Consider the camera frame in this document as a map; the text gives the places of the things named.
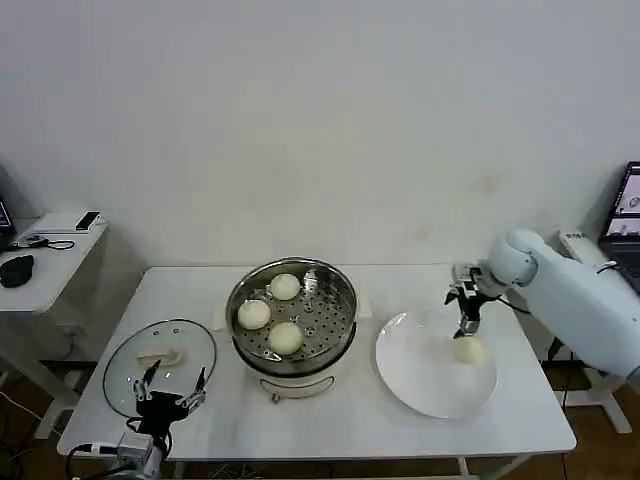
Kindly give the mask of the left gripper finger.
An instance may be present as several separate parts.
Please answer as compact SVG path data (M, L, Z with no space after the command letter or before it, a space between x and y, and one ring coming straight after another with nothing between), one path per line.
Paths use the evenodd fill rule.
M206 398L205 385L207 382L206 368L202 367L194 390L181 401L184 409L196 409Z
M133 382L132 392L137 401L149 400L151 398L149 387L157 370L159 369L160 364L161 360L157 359L148 366L141 379L136 379Z

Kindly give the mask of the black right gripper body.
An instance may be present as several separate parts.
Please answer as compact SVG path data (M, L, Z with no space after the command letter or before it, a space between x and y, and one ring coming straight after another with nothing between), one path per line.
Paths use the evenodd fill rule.
M472 296L460 294L458 297L461 315L467 321L479 322L481 320L481 307L487 302L487 296L478 293Z

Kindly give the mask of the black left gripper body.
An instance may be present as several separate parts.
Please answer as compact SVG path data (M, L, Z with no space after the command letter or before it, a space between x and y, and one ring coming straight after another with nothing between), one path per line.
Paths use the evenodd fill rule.
M151 436L167 436L173 422L184 420L189 408L182 397L168 392L151 391L136 399L136 412L140 419L138 432Z

